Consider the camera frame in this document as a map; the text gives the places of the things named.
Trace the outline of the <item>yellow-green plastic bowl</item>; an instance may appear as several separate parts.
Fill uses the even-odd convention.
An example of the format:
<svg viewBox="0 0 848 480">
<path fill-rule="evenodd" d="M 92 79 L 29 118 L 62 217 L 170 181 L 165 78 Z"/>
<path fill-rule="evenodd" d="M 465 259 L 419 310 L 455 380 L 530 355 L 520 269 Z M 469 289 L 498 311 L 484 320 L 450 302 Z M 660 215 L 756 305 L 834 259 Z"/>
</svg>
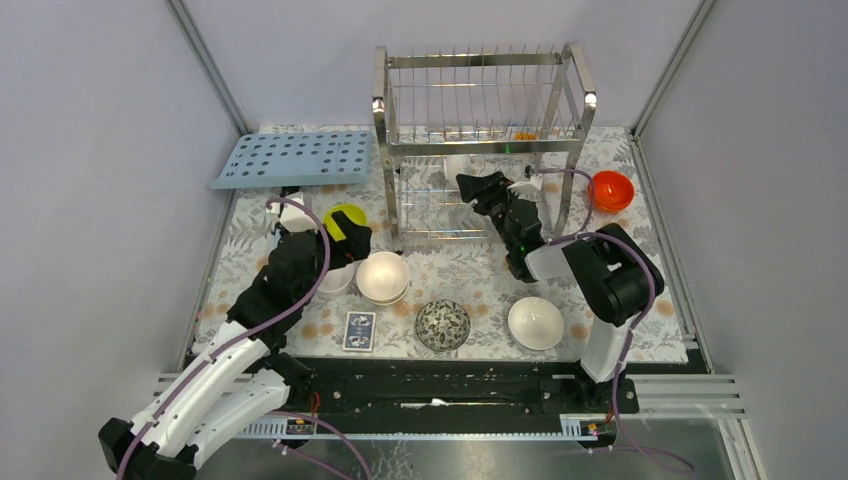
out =
<svg viewBox="0 0 848 480">
<path fill-rule="evenodd" d="M 358 226 L 367 224 L 365 211 L 355 204 L 343 203 L 330 208 L 323 217 L 323 224 L 331 238 L 337 242 L 346 239 L 342 228 L 336 221 L 337 217 L 344 217 Z"/>
</svg>

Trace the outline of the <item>white plastic bowl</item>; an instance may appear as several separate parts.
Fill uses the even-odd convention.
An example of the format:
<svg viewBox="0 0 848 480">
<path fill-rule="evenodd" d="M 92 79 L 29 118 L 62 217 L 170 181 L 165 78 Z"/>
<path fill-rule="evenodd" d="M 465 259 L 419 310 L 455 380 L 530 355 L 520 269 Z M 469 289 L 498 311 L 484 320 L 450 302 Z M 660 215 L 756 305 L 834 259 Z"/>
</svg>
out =
<svg viewBox="0 0 848 480">
<path fill-rule="evenodd" d="M 329 270 L 317 289 L 317 295 L 333 298 L 344 294 L 352 283 L 356 273 L 356 265 L 351 263 L 343 268 Z"/>
</svg>

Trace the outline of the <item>beige ceramic bowl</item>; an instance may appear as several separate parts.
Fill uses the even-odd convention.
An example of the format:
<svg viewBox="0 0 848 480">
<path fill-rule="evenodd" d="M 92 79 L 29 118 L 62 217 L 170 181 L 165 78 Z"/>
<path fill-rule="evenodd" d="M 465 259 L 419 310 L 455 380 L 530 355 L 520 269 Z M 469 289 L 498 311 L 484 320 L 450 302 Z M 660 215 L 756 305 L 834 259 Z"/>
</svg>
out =
<svg viewBox="0 0 848 480">
<path fill-rule="evenodd" d="M 400 300 L 410 285 L 409 267 L 401 255 L 390 251 L 370 254 L 359 265 L 355 275 L 362 296 L 376 305 L 389 305 Z"/>
</svg>

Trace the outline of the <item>stainless steel dish rack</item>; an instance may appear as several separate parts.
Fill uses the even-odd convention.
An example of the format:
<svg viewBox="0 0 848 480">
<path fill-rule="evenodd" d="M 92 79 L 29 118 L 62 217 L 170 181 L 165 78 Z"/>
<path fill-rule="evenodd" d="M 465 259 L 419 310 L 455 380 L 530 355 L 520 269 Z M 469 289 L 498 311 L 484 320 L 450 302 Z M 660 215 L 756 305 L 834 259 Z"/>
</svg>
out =
<svg viewBox="0 0 848 480">
<path fill-rule="evenodd" d="M 374 52 L 373 121 L 382 163 L 390 246 L 484 241 L 488 230 L 447 181 L 431 181 L 447 155 L 467 154 L 476 173 L 540 165 L 574 168 L 598 95 L 585 51 L 507 46 L 449 52 Z M 537 139 L 516 141 L 517 133 Z"/>
</svg>

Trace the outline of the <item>red floral patterned cup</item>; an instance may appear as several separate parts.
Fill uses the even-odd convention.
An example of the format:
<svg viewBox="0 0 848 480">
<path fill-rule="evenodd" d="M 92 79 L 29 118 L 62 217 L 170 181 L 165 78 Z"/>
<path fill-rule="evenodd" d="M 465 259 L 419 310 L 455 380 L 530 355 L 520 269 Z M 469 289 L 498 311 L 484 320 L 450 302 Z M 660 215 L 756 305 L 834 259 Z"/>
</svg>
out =
<svg viewBox="0 0 848 480">
<path fill-rule="evenodd" d="M 416 315 L 414 331 L 418 340 L 434 352 L 458 349 L 468 339 L 471 318 L 457 302 L 434 300 L 424 305 Z"/>
</svg>

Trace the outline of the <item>orange bowl front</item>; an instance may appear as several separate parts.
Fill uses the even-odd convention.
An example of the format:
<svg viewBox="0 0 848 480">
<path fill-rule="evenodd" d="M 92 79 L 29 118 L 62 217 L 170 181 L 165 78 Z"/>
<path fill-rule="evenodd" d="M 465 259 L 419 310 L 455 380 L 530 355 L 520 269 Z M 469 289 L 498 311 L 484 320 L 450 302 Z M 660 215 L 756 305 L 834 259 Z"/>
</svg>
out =
<svg viewBox="0 0 848 480">
<path fill-rule="evenodd" d="M 597 172 L 587 192 L 592 198 L 593 208 L 605 213 L 620 212 L 629 207 L 635 198 L 632 181 L 613 170 Z"/>
</svg>

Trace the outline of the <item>white ribbed bowl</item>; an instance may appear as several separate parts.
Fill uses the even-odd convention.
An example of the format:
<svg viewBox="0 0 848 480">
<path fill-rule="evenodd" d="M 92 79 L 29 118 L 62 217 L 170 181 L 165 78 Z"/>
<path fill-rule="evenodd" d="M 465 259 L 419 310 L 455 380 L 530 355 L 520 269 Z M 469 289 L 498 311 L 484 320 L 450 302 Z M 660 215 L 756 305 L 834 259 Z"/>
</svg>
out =
<svg viewBox="0 0 848 480">
<path fill-rule="evenodd" d="M 555 347 L 565 330 L 559 309 L 540 297 L 526 297 L 515 302 L 507 315 L 507 325 L 520 345 L 536 351 Z"/>
<path fill-rule="evenodd" d="M 471 175 L 471 157 L 467 154 L 447 155 L 443 158 L 446 179 L 456 182 L 458 175 Z"/>
</svg>

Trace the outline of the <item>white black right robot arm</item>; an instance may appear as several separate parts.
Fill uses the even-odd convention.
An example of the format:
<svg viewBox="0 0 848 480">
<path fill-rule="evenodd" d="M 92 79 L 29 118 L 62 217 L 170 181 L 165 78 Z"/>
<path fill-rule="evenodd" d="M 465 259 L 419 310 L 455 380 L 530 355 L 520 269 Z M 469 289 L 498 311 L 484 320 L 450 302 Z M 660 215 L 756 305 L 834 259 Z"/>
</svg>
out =
<svg viewBox="0 0 848 480">
<path fill-rule="evenodd" d="M 528 171 L 523 181 L 503 172 L 486 176 L 459 173 L 463 202 L 488 218 L 506 248 L 513 276 L 525 283 L 573 275 L 600 326 L 593 329 L 579 364 L 586 377 L 573 386 L 575 402 L 597 412 L 613 398 L 610 381 L 622 375 L 633 330 L 665 288 L 659 269 L 617 223 L 546 239 L 531 195 L 542 189 L 545 169 Z"/>
</svg>

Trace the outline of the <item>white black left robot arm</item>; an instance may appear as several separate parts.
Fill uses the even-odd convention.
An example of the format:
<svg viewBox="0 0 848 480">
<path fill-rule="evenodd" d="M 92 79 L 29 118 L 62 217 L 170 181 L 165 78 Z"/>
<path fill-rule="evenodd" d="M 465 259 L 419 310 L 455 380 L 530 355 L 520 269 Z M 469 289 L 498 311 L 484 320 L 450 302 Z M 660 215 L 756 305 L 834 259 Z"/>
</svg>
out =
<svg viewBox="0 0 848 480">
<path fill-rule="evenodd" d="M 119 479 L 193 479 L 223 445 L 263 415 L 304 407 L 311 373 L 283 352 L 326 275 L 368 257 L 372 231 L 342 212 L 334 240 L 312 214 L 284 226 L 266 265 L 229 309 L 206 349 L 145 409 L 112 418 L 98 439 Z"/>
</svg>

